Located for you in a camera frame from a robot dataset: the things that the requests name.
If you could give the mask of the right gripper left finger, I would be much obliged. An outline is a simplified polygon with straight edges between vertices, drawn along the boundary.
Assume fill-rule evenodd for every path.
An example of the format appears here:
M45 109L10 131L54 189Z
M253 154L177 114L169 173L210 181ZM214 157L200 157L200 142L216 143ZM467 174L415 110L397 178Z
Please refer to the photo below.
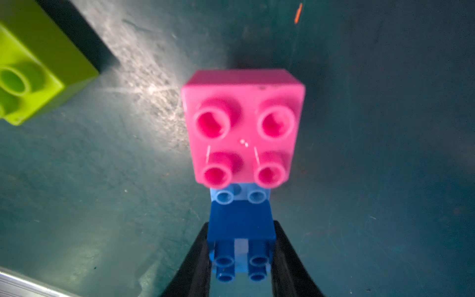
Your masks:
M207 244L208 227L209 223L204 223L179 270L161 297L209 296L212 265Z

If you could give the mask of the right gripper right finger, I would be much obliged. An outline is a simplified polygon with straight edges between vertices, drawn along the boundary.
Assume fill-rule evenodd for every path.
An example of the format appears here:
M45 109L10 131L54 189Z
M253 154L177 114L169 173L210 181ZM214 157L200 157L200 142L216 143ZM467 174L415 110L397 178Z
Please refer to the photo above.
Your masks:
M276 241L271 268L274 297L324 297L303 266L297 252L278 221L274 221Z

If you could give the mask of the pink square lego brick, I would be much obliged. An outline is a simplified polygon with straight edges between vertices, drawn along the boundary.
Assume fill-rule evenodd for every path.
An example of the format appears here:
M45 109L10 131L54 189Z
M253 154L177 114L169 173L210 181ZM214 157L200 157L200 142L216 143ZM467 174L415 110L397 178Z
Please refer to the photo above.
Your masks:
M181 89L195 180L214 189L285 183L305 94L284 69L197 71Z

